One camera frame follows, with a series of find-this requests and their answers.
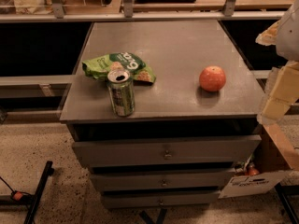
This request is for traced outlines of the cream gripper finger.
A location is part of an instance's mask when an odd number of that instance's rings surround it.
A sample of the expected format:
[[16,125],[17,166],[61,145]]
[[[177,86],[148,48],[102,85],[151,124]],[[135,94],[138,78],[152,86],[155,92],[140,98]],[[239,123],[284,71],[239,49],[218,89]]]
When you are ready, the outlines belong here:
[[257,120],[274,124],[299,99],[299,62],[288,61],[282,68],[273,68],[265,85]]
[[279,21],[274,22],[266,30],[258,34],[258,36],[255,39],[255,42],[263,46],[275,45],[277,40],[277,34],[278,34],[278,26],[279,26]]

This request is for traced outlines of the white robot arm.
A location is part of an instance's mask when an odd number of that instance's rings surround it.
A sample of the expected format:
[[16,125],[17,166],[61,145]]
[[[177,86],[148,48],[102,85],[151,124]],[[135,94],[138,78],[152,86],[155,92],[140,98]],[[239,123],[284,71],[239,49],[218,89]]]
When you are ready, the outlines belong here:
[[278,56],[287,60],[268,75],[257,120],[271,125],[299,99],[299,1],[296,0],[279,21],[256,37],[256,43],[275,45]]

